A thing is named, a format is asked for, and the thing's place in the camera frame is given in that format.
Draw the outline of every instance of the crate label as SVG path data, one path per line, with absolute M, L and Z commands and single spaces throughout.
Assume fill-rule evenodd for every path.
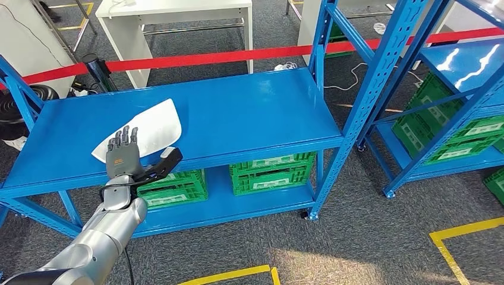
M 424 104 L 425 103 L 432 103 L 432 100 L 430 100 L 429 96 L 425 96 L 421 101 Z M 427 110 L 429 110 L 431 115 L 433 115 L 434 118 L 436 118 L 438 123 L 440 123 L 442 126 L 446 125 L 446 123 L 449 119 L 443 112 L 441 112 L 441 110 L 439 110 L 439 108 L 437 106 L 427 108 Z
M 275 165 L 279 163 L 289 163 L 294 161 L 294 155 L 272 157 L 271 159 L 258 159 L 252 161 L 252 167 Z
M 470 154 L 472 149 L 473 148 L 470 147 L 470 148 L 466 148 L 464 150 L 457 150 L 457 151 L 451 151 L 449 153 L 443 153 L 443 155 L 441 155 L 437 160 L 450 159 L 452 157 L 457 157 L 457 156 L 464 156 L 466 154 Z
M 156 205 L 175 203 L 175 202 L 180 202 L 180 201 L 185 201 L 185 200 L 187 200 L 187 197 L 184 194 L 180 194 L 180 195 L 171 196 L 171 197 L 149 199 L 149 200 L 147 200 L 147 205 L 156 206 Z
M 401 126 L 402 130 L 408 137 L 409 141 L 415 146 L 417 150 L 422 150 L 424 148 L 424 145 L 420 142 L 420 140 L 417 138 L 417 136 L 413 133 L 411 130 L 410 126 L 408 123 L 405 123 L 404 125 Z
M 500 189 L 504 189 L 504 180 L 498 181 L 498 182 L 497 182 L 497 186 L 498 186 Z
M 485 132 L 492 132 L 492 131 L 497 131 L 504 125 L 504 122 L 502 123 L 494 123 L 493 125 L 487 125 L 487 126 L 478 126 L 476 128 L 470 129 L 464 136 L 467 135 L 477 135 L 477 134 L 482 134 Z
M 278 179 L 278 180 L 273 180 L 273 181 L 268 181 L 268 182 L 259 182 L 259 183 L 254 183 L 252 184 L 252 189 L 263 189 L 263 188 L 270 188 L 270 187 L 277 187 L 277 186 L 282 186 L 282 185 L 287 185 L 289 184 L 289 179 Z

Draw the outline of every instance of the white plastic sheet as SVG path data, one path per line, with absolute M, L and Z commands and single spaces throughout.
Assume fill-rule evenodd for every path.
M 172 99 L 168 99 L 133 117 L 106 137 L 91 154 L 105 163 L 108 141 L 126 125 L 130 126 L 130 134 L 133 128 L 138 127 L 137 144 L 140 157 L 148 156 L 172 145 L 182 134 L 177 110 Z

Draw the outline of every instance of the lower shelf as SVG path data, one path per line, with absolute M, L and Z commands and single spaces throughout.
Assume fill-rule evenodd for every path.
M 149 210 L 134 238 L 174 232 L 309 208 L 314 205 L 313 189 L 309 183 L 285 189 L 235 196 L 228 166 L 206 169 L 208 200 Z
M 405 169 L 411 163 L 411 157 L 402 146 L 401 142 L 392 132 L 394 122 L 385 122 L 376 125 L 376 130 L 380 135 L 385 146 L 395 159 L 401 170 Z M 420 166 L 413 171 L 412 175 L 407 178 L 407 181 L 416 181 L 425 178 L 455 174 L 460 172 L 484 169 L 493 166 L 504 165 L 504 154 L 499 152 L 494 147 L 489 147 L 487 150 L 477 156 L 470 156 L 462 159 L 450 160 L 446 162 L 435 163 L 426 166 Z

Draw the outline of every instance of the white cable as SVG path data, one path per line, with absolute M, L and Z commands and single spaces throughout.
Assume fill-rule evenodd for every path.
M 110 12 L 112 11 L 112 8 L 115 7 L 115 6 L 117 6 L 117 5 L 119 5 L 119 4 L 121 4 L 121 3 L 124 3 L 124 2 L 126 2 L 126 0 L 121 0 L 119 2 L 116 2 L 116 1 L 112 0 L 113 4 L 109 8 L 109 19 L 112 19 L 112 15 L 110 14 Z
M 358 64 L 356 67 L 352 68 L 352 70 L 350 71 L 350 72 L 354 75 L 354 77 L 355 77 L 355 83 L 354 83 L 354 84 L 352 84 L 352 85 L 350 85 L 350 87 L 348 87 L 348 88 L 342 88 L 342 87 L 340 87 L 340 86 L 335 86 L 335 85 L 333 85 L 333 86 L 324 86 L 324 88 L 337 88 L 337 89 L 340 89 L 340 90 L 342 90 L 342 91 L 348 91 L 348 90 L 352 89 L 354 86 L 356 86 L 356 85 L 359 83 L 359 78 L 357 77 L 357 74 L 355 74 L 355 72 L 354 72 L 354 71 L 355 71 L 358 67 L 360 67 L 361 65 L 367 65 L 367 64 L 366 64 L 366 63 L 364 63 L 364 62 L 361 62 L 361 63 L 360 63 L 360 64 Z M 414 76 L 414 77 L 418 80 L 417 84 L 424 82 L 422 79 L 420 79 L 420 78 L 419 78 L 416 74 L 414 74 L 413 72 L 408 71 L 408 73 L 409 73 L 409 74 L 412 74 L 412 75 L 413 75 L 413 76 Z
M 341 88 L 340 86 L 333 85 L 333 86 L 324 86 L 324 88 L 337 88 L 337 89 L 340 89 L 342 91 L 348 91 L 348 90 L 352 89 L 354 86 L 356 86 L 359 83 L 359 78 L 357 77 L 357 74 L 355 74 L 354 70 L 356 70 L 361 65 L 367 65 L 367 64 L 361 62 L 356 67 L 352 68 L 352 70 L 350 71 L 354 75 L 354 77 L 355 77 L 355 83 L 352 84 L 352 85 L 350 85 L 350 87 L 348 87 L 348 88 Z

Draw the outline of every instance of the silver robot arm segment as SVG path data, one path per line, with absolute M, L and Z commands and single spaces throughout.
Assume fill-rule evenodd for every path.
M 4 284 L 104 284 L 115 261 L 146 215 L 147 204 L 142 198 L 133 199 L 128 207 L 119 210 L 106 210 L 101 203 L 82 232 L 55 258 L 40 269 L 19 274 Z
M 103 202 L 82 232 L 55 258 L 36 271 L 22 273 L 3 285 L 102 285 L 133 232 L 145 220 L 147 203 L 136 187 L 167 177 L 182 160 L 178 148 L 168 147 L 155 166 L 140 164 L 137 128 L 129 126 L 108 144 L 106 170 L 110 181 L 102 188 Z

